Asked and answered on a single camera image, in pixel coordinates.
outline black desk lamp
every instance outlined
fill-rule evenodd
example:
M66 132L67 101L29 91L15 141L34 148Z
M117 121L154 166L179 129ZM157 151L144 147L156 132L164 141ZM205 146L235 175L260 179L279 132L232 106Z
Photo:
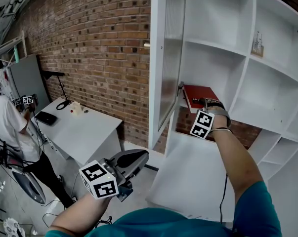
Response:
M71 101L68 99L67 95L65 94L64 87L63 87L63 83L61 83L61 81L60 81L60 77L65 76L65 74L62 73L62 72L44 71L44 70L43 70L43 76L44 76L44 78L45 78L46 80L48 80L51 76L57 76L57 77L58 77L59 85L60 85L61 90L62 90L62 92L63 92L62 95L61 95L61 97L64 95L64 97L65 97L65 101L62 102L61 104L59 104L59 105L56 107L56 109L57 109L58 111L60 111L60 110L64 109L65 107L67 107L67 106L71 103Z

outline green tube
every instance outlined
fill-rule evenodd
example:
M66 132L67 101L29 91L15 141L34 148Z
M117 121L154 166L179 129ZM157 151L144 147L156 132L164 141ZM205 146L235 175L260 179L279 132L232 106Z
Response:
M19 54L18 54L17 46L14 46L14 54L15 54L16 63L18 63L19 62Z

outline black pants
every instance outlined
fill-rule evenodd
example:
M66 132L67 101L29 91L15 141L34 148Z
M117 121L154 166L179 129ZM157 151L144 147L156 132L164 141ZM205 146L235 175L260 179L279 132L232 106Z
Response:
M73 204L72 199L66 193L62 183L56 177L51 162L44 152L42 152L38 161L26 166L24 170L33 173L35 177L47 185L66 208Z

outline red book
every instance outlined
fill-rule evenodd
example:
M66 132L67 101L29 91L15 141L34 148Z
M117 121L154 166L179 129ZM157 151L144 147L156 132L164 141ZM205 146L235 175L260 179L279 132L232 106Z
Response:
M210 87L185 84L183 92L191 113L197 113L198 110L204 107L203 104L198 102L200 98L211 98L219 101Z

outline sneaker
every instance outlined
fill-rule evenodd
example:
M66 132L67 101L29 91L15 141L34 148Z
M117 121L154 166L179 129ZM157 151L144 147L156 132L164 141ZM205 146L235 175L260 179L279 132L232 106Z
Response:
M72 197L72 201L73 201L73 202L77 202L78 200L79 200L79 199L78 199L77 196L73 196L73 197Z
M58 175L57 178L59 179L60 183L63 184L63 177L61 175Z

